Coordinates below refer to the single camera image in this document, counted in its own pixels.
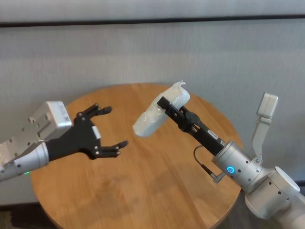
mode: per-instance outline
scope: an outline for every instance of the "white wall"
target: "white wall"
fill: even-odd
[[[45,100],[183,79],[232,121],[246,149],[263,92],[278,95],[264,164],[305,179],[304,37],[305,20],[0,29],[0,140]],[[36,200],[29,176],[18,179],[0,184],[0,204]]]
[[[304,14],[304,0],[0,0],[1,22]]]

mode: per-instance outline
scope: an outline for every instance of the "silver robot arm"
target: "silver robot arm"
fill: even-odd
[[[48,165],[77,152],[90,159],[117,157],[127,141],[101,146],[101,135],[91,118],[111,112],[97,104],[79,112],[74,125],[62,102],[44,103],[21,130],[0,144],[0,182]]]
[[[223,176],[229,176],[245,191],[246,205],[257,217],[267,219],[274,216],[284,229],[304,229],[305,197],[300,193],[299,186],[279,167],[268,169],[262,166],[262,145],[277,100],[275,95],[263,95],[257,111],[259,119],[252,138],[252,157],[233,141],[225,144],[196,114],[185,107],[178,110],[164,97],[159,100],[158,105],[182,131],[192,135],[214,155],[212,161],[222,170],[221,174],[216,176],[205,165],[198,163],[215,183],[220,182]]]

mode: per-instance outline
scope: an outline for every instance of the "round wooden table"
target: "round wooden table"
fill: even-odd
[[[140,83],[95,91],[67,106],[71,118],[98,103],[110,114],[94,117],[102,146],[128,140],[117,158],[90,160],[77,153],[31,173],[35,193],[53,222],[65,229],[204,229],[216,227],[235,203],[240,188],[228,177],[214,184],[195,162],[199,143],[168,120],[148,138],[132,125],[169,86]],[[215,107],[191,94],[186,107],[223,140],[241,140]],[[215,173],[212,154],[198,157]]]

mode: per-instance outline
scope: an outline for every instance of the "black cable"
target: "black cable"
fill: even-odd
[[[305,180],[297,180],[297,181],[295,181],[296,182],[296,184],[298,185],[298,186],[300,186],[300,187],[305,187]]]
[[[194,152],[193,152],[193,155],[194,155],[194,158],[195,158],[195,161],[200,164],[201,168],[203,168],[209,175],[211,175],[213,172],[211,170],[209,170],[209,168],[207,166],[205,166],[204,164],[202,164],[196,157],[196,150],[199,149],[200,147],[203,147],[203,146],[197,146],[195,149],[194,149]]]

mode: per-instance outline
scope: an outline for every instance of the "white plastic bag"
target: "white plastic bag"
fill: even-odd
[[[132,126],[134,133],[139,137],[148,137],[155,132],[168,118],[164,110],[157,104],[157,102],[164,96],[171,104],[180,109],[190,99],[190,94],[181,87],[185,82],[180,81],[175,83],[165,92],[159,94],[148,107],[148,109],[141,114],[135,124]]]

